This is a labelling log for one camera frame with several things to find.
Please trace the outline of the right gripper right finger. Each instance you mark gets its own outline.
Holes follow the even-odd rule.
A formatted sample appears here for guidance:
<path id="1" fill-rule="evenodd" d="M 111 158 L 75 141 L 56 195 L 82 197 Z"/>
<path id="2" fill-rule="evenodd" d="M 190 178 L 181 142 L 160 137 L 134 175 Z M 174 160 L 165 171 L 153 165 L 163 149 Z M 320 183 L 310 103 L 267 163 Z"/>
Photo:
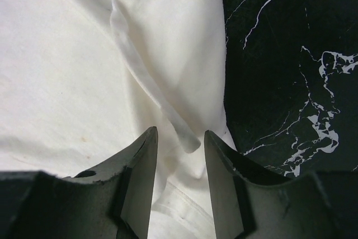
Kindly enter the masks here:
<path id="1" fill-rule="evenodd" d="M 309 172 L 290 179 L 204 137 L 217 238 L 356 238 L 357 173 Z"/>

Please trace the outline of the white t shirt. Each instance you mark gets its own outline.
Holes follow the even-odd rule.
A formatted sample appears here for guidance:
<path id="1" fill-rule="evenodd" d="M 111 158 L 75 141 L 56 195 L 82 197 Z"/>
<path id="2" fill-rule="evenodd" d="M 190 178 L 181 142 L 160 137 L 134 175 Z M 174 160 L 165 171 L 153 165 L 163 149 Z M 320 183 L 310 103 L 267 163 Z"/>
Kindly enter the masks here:
<path id="1" fill-rule="evenodd" d="M 225 55 L 223 0 L 1 0 L 1 170 L 73 176 L 156 126 L 149 238 L 214 238 Z"/>

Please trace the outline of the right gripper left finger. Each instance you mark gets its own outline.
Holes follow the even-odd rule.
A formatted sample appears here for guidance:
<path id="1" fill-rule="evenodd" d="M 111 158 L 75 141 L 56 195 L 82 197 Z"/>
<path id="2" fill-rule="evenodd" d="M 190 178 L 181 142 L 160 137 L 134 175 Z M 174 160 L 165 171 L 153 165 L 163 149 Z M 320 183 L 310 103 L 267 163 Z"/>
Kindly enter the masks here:
<path id="1" fill-rule="evenodd" d="M 147 238 L 158 131 L 75 177 L 1 173 L 2 238 Z"/>

